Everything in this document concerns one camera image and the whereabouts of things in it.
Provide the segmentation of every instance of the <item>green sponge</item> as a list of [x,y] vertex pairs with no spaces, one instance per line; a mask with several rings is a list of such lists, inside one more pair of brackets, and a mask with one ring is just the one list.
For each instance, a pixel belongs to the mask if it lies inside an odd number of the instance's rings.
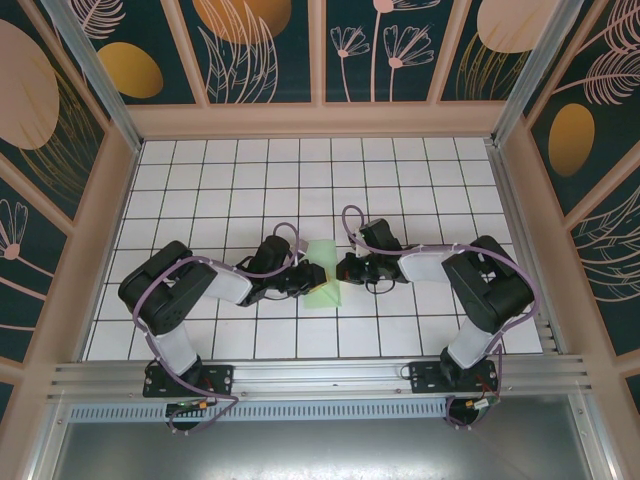
[[304,308],[331,308],[340,302],[340,282],[336,280],[338,251],[335,240],[311,240],[305,260],[320,265],[327,272],[327,283],[303,297]]

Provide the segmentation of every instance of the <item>gray floor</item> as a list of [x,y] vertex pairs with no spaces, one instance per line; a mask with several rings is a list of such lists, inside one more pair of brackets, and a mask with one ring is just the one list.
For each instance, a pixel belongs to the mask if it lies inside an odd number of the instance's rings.
[[58,480],[480,480],[590,476],[568,403],[507,399],[471,432],[442,419],[71,425]]

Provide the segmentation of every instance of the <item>yellow circle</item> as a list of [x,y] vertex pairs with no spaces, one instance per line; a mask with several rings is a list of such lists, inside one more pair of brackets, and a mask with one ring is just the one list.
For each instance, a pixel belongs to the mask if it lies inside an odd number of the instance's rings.
[[532,50],[551,18],[557,0],[484,0],[478,10],[478,36],[490,50]]
[[260,37],[249,21],[245,3],[256,23],[259,18],[264,20],[272,37],[282,33],[291,18],[291,0],[193,0],[200,19],[219,38],[237,44],[258,43]]
[[56,72],[31,37],[0,20],[0,138],[34,150],[49,141],[58,124]]
[[589,110],[577,103],[562,107],[549,133],[549,161],[558,175],[570,177],[582,168],[591,153],[595,134]]
[[135,45],[110,43],[98,51],[98,57],[120,93],[134,98],[149,98],[162,90],[160,67]]

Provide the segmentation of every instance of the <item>metal plate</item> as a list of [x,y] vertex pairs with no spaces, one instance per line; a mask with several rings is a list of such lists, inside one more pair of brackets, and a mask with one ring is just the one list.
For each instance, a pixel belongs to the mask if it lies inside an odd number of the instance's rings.
[[[214,393],[224,395],[231,394],[233,385],[232,365],[205,365],[202,368],[200,388],[212,389]],[[177,385],[159,365],[153,365],[146,369],[144,388],[142,396],[145,398],[167,398],[167,397],[198,397],[194,392]]]
[[469,369],[456,387],[440,372],[440,362],[412,362],[408,365],[413,393],[451,393],[451,392],[482,392],[482,382],[493,390],[498,388],[496,366],[491,360],[483,360]]

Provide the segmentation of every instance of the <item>white grid floor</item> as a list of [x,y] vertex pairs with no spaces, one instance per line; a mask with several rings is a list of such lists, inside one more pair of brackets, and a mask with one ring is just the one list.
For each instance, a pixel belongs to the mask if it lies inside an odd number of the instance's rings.
[[[84,358],[151,359],[117,289],[169,241],[235,264],[288,221],[306,240],[335,238],[340,259],[349,250],[340,222],[347,204],[386,218],[403,244],[489,234],[515,258],[480,138],[146,142]],[[440,354],[465,321],[448,284],[373,296],[343,283],[341,294],[342,307],[320,310],[295,299],[240,308],[203,297],[187,331],[203,359],[420,356]],[[533,321],[503,343],[508,354],[542,352]]]

